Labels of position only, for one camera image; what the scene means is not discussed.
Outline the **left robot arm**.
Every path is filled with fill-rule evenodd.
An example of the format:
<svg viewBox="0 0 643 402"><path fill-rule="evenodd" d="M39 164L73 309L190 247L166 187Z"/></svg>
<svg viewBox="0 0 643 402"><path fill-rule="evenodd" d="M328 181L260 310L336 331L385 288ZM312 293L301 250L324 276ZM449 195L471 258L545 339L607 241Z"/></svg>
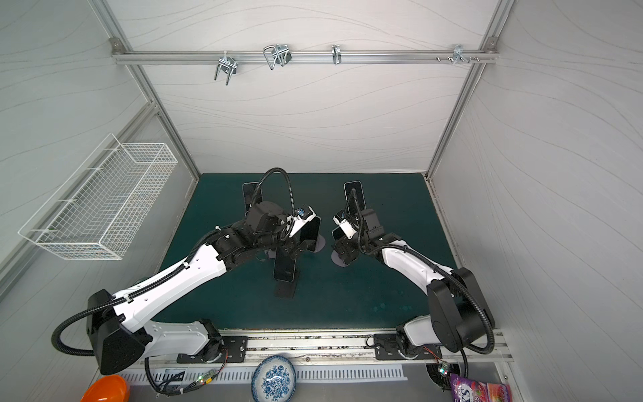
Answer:
<svg viewBox="0 0 643 402"><path fill-rule="evenodd" d="M284 211L261 200L269 169L255 183L244 218L215 227L202 236L181 261L145 281L115 294L101 290L87 308L60 323L51 335L53 347L71 356L93 357L103 375L114 375L141 359L185 355L212 362L226 353L223 336L209 319L193 323L157 323L162 310L208 281L224 276L259 254L274 260L273 275L286 292L296 288L296 262L315 251L320 219L305 206Z"/></svg>

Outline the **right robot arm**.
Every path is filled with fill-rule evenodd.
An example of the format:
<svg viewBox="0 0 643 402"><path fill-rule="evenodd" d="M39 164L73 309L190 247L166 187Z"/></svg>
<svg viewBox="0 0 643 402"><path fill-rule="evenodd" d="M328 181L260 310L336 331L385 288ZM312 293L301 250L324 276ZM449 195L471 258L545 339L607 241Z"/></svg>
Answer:
<svg viewBox="0 0 643 402"><path fill-rule="evenodd" d="M452 269L412 248L395 233L387 233L373 209L366 206L359 181L344 184L346 204L333 217L333 262L349 266L370 256L420 288L430 313L401 325L401 353L426 344L441 344L453 353L469 349L487 355L496 346L495 319L477 279L467 268Z"/></svg>

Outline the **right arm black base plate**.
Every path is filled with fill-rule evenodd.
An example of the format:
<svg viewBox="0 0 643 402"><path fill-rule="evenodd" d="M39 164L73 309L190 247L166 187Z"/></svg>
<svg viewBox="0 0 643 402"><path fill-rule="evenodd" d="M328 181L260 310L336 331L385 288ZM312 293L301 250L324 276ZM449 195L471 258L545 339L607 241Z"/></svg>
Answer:
<svg viewBox="0 0 643 402"><path fill-rule="evenodd" d="M378 361L430 360L440 362L442 353L438 344L414 345L402 333L376 333L365 341Z"/></svg>

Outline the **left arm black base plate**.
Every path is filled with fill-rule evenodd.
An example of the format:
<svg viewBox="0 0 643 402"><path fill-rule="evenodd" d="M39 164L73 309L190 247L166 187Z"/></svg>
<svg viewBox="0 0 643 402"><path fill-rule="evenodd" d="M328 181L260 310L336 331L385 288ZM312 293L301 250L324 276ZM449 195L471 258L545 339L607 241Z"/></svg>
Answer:
<svg viewBox="0 0 643 402"><path fill-rule="evenodd" d="M195 355L180 353L177 363L243 363L249 338L246 336L222 336L209 340Z"/></svg>

